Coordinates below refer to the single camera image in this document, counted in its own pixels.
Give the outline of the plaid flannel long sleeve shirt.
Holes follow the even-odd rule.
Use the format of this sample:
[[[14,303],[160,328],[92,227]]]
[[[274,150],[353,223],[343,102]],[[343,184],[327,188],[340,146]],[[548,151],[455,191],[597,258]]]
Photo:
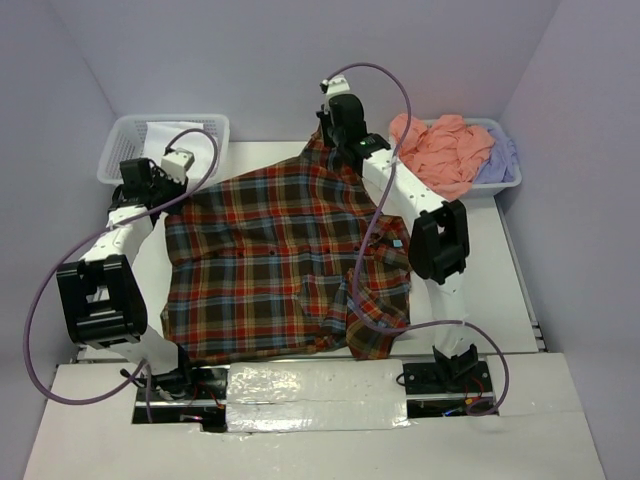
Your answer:
[[[385,359],[409,322],[409,234],[320,134],[165,221],[164,337],[201,364],[347,349]]]

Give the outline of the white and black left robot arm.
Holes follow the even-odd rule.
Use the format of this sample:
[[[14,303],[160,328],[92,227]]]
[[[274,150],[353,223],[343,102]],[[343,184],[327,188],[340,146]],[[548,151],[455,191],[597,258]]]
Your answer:
[[[122,183],[112,195],[107,231],[79,260],[56,271],[71,341],[115,352],[132,363],[147,361],[154,381],[178,399],[194,390],[196,374],[184,349],[149,325],[132,264],[159,212],[179,210],[179,203],[165,204],[186,192],[194,161],[192,153],[170,149],[159,163],[147,158],[121,162]]]

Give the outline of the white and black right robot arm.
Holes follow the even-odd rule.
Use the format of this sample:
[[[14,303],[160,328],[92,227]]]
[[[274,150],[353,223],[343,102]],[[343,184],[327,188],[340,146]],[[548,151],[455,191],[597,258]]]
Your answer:
[[[408,225],[409,264],[424,281],[433,319],[440,324],[433,344],[434,379],[444,390],[458,390],[478,363],[477,348],[455,324],[467,318],[462,293],[470,253],[465,206],[431,191],[392,156],[389,143],[367,130],[356,95],[327,93],[317,116],[325,144],[338,148],[358,175],[380,188]]]

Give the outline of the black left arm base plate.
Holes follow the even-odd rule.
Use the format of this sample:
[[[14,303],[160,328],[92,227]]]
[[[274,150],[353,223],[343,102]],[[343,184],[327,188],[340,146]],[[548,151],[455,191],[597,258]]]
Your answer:
[[[229,366],[195,367],[186,382],[161,386],[156,380],[147,390],[144,373],[134,380],[134,425],[193,424],[205,432],[227,431],[226,404]]]

